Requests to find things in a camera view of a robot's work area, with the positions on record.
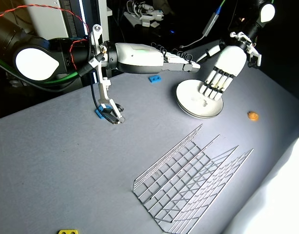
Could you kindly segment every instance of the white cloth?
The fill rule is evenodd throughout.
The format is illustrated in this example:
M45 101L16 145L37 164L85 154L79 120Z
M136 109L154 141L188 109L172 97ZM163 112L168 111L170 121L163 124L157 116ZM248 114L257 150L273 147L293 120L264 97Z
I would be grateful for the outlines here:
M223 233L299 234L299 138Z

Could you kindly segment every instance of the white robotic hand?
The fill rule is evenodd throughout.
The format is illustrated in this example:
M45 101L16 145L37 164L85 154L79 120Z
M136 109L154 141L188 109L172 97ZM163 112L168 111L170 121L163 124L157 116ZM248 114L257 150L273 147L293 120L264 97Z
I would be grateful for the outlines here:
M247 60L246 53L238 46L227 46L221 54L210 75L200 88L200 93L219 100L233 78L243 69Z

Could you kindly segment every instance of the red wire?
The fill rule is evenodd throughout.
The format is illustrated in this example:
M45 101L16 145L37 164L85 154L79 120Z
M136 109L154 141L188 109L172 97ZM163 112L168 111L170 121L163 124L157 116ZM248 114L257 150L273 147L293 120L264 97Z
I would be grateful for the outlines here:
M72 64L73 64L75 70L77 70L77 66L75 65L74 58L73 58L73 55L72 55L71 52L72 52L72 48L73 48L74 44L76 44L77 42L81 42L81 41L87 41L87 39L75 40L75 41L71 44L70 49L69 49L70 56L71 56L71 62L72 62Z
M12 11L15 11L17 9L20 9L20 8L26 8L26 7L29 7L29 6L37 6L37 7L47 7L47 8L53 8L53 9L57 9L57 10L61 10L61 11L65 11L65 12L68 12L69 14L75 16L78 18L78 20L80 20L85 26L86 26L86 29L87 29L87 32L90 33L90 30L89 30L89 27L88 25L81 19L80 16L77 16L75 13L73 13L72 11L69 11L69 10L66 10L66 9L63 9L63 8L59 8L59 7L56 7L56 6L49 6L49 5L39 5L39 4L27 4L27 5L21 5L21 6L17 6L15 8L12 8L12 9L9 9L9 10L6 10L4 11L3 13L0 14L0 17L4 16L6 13L8 12L12 12ZM76 65L74 64L74 59L73 59L73 56L71 54L71 51L72 51L72 47L74 45L74 43L76 42L80 42L80 41L83 41L83 40L86 40L86 39L81 39L81 40L76 40L72 43L71 47L70 47L70 55L71 55L71 62L74 66L75 69L77 69Z

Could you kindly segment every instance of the green cable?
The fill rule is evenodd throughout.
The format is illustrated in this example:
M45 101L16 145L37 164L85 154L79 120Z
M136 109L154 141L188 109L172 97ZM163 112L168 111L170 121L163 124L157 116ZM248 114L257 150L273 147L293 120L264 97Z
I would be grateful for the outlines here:
M5 69L13 72L13 73L16 73L17 74L17 71L15 71L11 66L9 66L7 63L5 63L3 60L0 59L0 65L3 66ZM65 81L65 80L68 80L68 79L71 79L75 76L77 76L78 73L77 72L73 72L61 79L58 79L58 80L51 80L51 81L47 81L47 82L44 82L44 84L56 84L56 83L60 83L62 81Z
M225 3L225 0L223 0L223 2L221 3L220 7L222 7L224 3Z

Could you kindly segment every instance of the metal wire rack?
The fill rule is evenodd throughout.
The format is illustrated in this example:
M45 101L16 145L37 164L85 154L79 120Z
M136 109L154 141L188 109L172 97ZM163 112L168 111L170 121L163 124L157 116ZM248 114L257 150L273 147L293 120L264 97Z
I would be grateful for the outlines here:
M188 234L253 151L210 158L193 142L200 125L134 181L133 192L164 232Z

